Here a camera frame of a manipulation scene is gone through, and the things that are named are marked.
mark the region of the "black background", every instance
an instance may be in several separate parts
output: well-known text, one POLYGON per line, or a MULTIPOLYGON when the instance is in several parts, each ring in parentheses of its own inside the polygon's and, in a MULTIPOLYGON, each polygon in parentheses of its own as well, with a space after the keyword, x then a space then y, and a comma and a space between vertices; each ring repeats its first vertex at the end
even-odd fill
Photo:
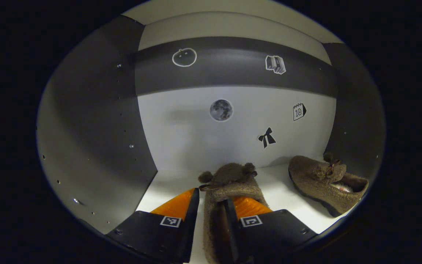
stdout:
MULTIPOLYGON (((0 2, 0 263, 138 262, 58 202, 35 144, 38 102, 54 69, 86 35, 135 4, 0 2)), ((288 4, 361 58, 382 93, 388 129, 380 176, 341 238, 288 262, 422 261, 422 1, 288 4)))

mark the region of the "shoe sole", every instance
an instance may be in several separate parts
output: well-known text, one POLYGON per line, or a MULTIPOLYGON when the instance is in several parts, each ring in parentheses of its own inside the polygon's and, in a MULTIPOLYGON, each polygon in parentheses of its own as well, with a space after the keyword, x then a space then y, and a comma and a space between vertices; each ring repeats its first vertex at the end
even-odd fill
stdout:
POLYGON ((312 200, 314 200, 314 201, 316 201, 316 202, 320 202, 327 210, 328 210, 328 212, 330 213, 330 215, 331 216, 333 216, 333 217, 339 217, 340 215, 342 215, 342 214, 340 214, 336 209, 335 209, 335 207, 333 207, 332 205, 330 205, 328 202, 325 202, 324 200, 322 200, 322 199, 317 199, 317 198, 315 198, 315 197, 311 197, 310 195, 308 195, 308 194, 306 194, 305 192, 303 192, 302 190, 300 190, 298 187, 297 187, 297 184, 295 184, 295 182, 294 182, 294 180, 293 180, 293 176, 291 175, 291 171, 289 170, 289 168, 288 168, 288 172, 289 172, 289 178, 291 179, 291 181, 293 182, 293 185, 294 185, 294 187, 295 187, 295 189, 298 191, 298 192, 300 192, 300 194, 302 194, 304 197, 307 197, 307 198, 310 198, 310 199, 312 199, 312 200))

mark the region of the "orange gripper pad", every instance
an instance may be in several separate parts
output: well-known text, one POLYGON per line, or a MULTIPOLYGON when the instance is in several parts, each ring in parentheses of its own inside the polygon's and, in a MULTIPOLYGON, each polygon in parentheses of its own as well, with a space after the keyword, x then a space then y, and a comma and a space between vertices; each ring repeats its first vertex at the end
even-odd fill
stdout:
POLYGON ((236 208, 238 220, 240 220, 241 217, 250 217, 257 214, 260 215, 273 212, 268 207, 250 197, 234 197, 232 200, 234 202, 234 207, 236 208))
POLYGON ((168 217, 180 217, 185 220, 186 211, 191 201, 191 196, 195 188, 189 189, 176 197, 173 197, 168 202, 162 204, 156 209, 152 210, 151 213, 159 214, 168 217))

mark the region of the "sticker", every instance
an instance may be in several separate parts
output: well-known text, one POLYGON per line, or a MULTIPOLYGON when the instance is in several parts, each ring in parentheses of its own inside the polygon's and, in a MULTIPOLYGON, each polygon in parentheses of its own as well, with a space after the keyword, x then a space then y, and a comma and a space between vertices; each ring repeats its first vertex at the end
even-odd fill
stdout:
POLYGON ((172 62, 179 67, 190 67, 196 62, 196 51, 192 48, 181 48, 172 55, 172 62))
POLYGON ((265 149, 268 146, 268 144, 266 143, 266 139, 268 139, 269 144, 276 143, 276 140, 274 140, 274 138, 270 135, 271 133, 273 133, 273 130, 271 130, 271 127, 268 127, 265 135, 261 135, 258 137, 258 140, 263 142, 263 149, 265 149))
POLYGON ((210 115, 217 122, 226 122, 232 117, 233 113, 234 108, 228 100, 219 99, 210 106, 210 115))
POLYGON ((263 224, 258 216, 242 217, 241 222, 243 227, 252 227, 263 224))
POLYGON ((276 55, 267 55, 265 59, 265 66, 267 70, 272 70, 276 74, 283 74, 286 72, 283 58, 276 55))
POLYGON ((298 103, 293 107, 294 121, 304 117, 307 110, 303 103, 298 103))
POLYGON ((179 227, 181 222, 181 218, 177 217, 167 217, 165 216, 160 223, 161 226, 166 227, 179 227))

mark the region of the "brown shoe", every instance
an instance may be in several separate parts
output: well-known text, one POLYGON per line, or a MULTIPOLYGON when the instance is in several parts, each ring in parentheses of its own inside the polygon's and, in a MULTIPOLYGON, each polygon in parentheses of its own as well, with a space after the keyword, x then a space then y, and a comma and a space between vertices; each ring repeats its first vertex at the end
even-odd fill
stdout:
POLYGON ((296 156, 289 163, 289 177, 305 197, 321 202, 333 217, 351 209, 364 195, 369 181, 346 172, 339 160, 318 162, 296 156))
POLYGON ((230 248, 222 247, 228 243, 225 228, 219 223, 226 223, 224 214, 218 203, 226 199, 236 197, 250 197, 268 207, 263 193, 258 187, 254 176, 255 167, 251 163, 244 166, 237 163, 230 163, 222 166, 213 175, 211 172, 204 172, 199 176, 201 183, 200 190, 206 191, 204 200, 204 251, 206 259, 211 264, 227 263, 229 261, 230 248))

